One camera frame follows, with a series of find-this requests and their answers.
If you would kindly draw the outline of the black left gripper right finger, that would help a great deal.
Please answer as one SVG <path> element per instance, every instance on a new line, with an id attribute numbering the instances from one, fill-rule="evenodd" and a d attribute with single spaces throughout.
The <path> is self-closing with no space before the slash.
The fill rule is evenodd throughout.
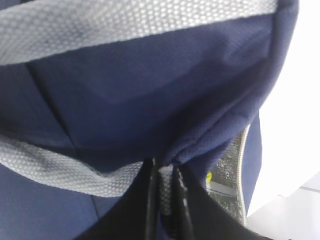
<path id="1" fill-rule="evenodd" d="M 264 240 L 216 203 L 186 166 L 172 173 L 172 213 L 177 240 Z"/>

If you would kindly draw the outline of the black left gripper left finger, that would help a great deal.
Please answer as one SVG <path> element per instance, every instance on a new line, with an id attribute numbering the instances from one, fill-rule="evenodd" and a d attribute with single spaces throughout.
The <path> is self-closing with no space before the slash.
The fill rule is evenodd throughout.
<path id="1" fill-rule="evenodd" d="M 155 240 L 158 196 L 158 165 L 147 158 L 120 200 L 77 239 Z"/>

